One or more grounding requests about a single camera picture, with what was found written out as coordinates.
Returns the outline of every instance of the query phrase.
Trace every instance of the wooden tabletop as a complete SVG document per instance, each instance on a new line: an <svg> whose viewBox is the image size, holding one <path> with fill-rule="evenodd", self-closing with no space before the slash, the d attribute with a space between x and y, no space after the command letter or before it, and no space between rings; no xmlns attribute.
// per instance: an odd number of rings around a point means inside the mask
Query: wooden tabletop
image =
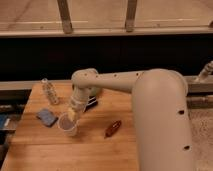
<svg viewBox="0 0 213 171"><path fill-rule="evenodd" d="M67 137L57 124L45 127L36 113L48 108L66 112L71 84L55 83L60 104L52 106L41 84L35 84L18 125L3 171L136 171L138 160L129 94L103 90L99 105L80 119L76 137ZM113 137L104 139L109 124L122 120Z"/></svg>

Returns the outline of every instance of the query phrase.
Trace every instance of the clear bottle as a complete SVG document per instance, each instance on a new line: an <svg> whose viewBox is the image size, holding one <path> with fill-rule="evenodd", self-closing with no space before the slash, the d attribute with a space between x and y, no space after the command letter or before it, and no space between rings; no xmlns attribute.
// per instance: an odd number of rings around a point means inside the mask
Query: clear bottle
<svg viewBox="0 0 213 171"><path fill-rule="evenodd" d="M41 82L44 94L46 98L49 100L50 104L52 105L59 104L59 99L52 83L49 82L47 78L43 78Z"/></svg>

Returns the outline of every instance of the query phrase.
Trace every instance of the sponge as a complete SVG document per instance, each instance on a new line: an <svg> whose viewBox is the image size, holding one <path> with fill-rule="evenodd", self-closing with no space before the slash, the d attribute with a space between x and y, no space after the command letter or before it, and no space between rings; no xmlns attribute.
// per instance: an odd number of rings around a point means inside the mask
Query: sponge
<svg viewBox="0 0 213 171"><path fill-rule="evenodd" d="M58 117L54 116L48 109L42 109L37 113L37 118L41 119L42 123L51 127L58 120Z"/></svg>

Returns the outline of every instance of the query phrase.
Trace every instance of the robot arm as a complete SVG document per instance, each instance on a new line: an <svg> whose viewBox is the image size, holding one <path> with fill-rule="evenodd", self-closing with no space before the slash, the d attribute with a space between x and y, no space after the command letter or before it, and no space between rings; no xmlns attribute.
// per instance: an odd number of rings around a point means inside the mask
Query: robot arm
<svg viewBox="0 0 213 171"><path fill-rule="evenodd" d="M72 83L75 111L87 103L92 86L132 93L140 171L195 171L187 84L180 74L163 69L97 74L89 69L75 72Z"/></svg>

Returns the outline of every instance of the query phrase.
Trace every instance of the plastic cup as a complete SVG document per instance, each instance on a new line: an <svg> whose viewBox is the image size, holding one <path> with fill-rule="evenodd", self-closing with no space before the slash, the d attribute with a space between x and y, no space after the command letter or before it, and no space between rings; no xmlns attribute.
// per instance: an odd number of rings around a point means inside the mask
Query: plastic cup
<svg viewBox="0 0 213 171"><path fill-rule="evenodd" d="M77 134L77 121L70 121L67 113L59 116L58 127L67 136L73 137Z"/></svg>

